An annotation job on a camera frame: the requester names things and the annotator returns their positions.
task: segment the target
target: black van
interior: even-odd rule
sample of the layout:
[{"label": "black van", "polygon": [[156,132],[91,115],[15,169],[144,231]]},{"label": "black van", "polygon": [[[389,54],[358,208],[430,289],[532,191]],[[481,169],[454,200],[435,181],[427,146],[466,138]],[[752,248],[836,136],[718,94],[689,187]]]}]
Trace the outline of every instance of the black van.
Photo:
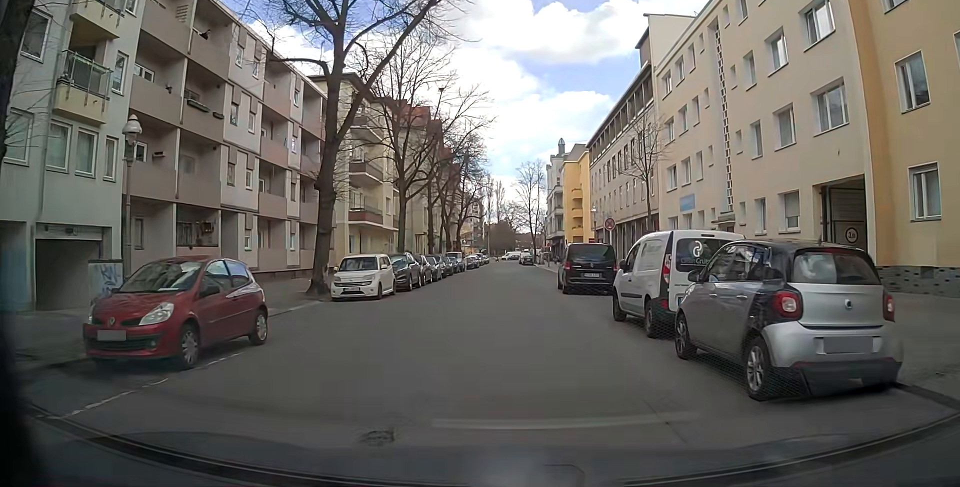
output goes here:
[{"label": "black van", "polygon": [[557,289],[563,294],[577,289],[609,294],[617,276],[617,253],[606,243],[571,243],[557,269]]}]

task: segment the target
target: asphalt road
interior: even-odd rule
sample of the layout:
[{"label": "asphalt road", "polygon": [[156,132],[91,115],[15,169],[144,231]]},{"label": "asphalt road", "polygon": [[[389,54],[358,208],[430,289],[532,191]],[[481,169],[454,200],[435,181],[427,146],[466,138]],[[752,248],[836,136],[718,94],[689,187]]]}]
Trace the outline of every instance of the asphalt road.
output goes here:
[{"label": "asphalt road", "polygon": [[[265,346],[219,346],[194,370],[80,362],[23,387],[56,417],[181,446],[193,432],[299,449],[729,450],[844,445],[955,413],[900,389],[755,402],[735,366],[682,361],[669,339],[614,321],[610,297],[564,296],[555,273],[506,261],[276,316]],[[230,454],[226,443],[192,450]]]}]

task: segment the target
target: red car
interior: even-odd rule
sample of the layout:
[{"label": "red car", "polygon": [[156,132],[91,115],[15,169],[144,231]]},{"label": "red car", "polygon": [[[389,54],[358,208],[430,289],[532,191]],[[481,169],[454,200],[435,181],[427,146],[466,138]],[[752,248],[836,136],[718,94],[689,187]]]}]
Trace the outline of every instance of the red car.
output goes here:
[{"label": "red car", "polygon": [[183,369],[202,349],[241,336],[267,340],[263,289],[243,262],[207,255],[144,265],[95,300],[83,325],[88,358],[170,358]]}]

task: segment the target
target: lamp post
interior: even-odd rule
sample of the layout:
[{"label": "lamp post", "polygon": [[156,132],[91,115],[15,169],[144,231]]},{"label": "lamp post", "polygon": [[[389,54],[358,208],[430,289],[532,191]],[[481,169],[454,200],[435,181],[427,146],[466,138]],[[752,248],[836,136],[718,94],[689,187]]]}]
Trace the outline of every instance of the lamp post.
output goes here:
[{"label": "lamp post", "polygon": [[134,260],[134,213],[131,211],[131,199],[130,199],[130,173],[134,169],[134,159],[137,157],[137,137],[143,133],[143,127],[140,126],[140,122],[137,119],[136,114],[130,114],[129,118],[126,120],[126,124],[123,125],[124,140],[126,141],[126,151],[124,151],[123,161],[126,162],[126,171],[124,174],[124,186],[126,187],[126,193],[124,194],[124,219],[126,220],[126,237],[124,238],[123,244],[123,279],[126,282],[130,278],[131,273],[134,272],[133,269],[133,260]]}]

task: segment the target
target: graffiti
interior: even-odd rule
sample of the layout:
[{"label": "graffiti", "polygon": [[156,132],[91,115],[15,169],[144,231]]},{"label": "graffiti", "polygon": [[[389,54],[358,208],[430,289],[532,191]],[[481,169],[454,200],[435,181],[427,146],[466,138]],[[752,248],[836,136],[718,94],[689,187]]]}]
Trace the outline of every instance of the graffiti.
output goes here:
[{"label": "graffiti", "polygon": [[123,285],[123,263],[120,260],[90,260],[90,299],[99,300]]}]

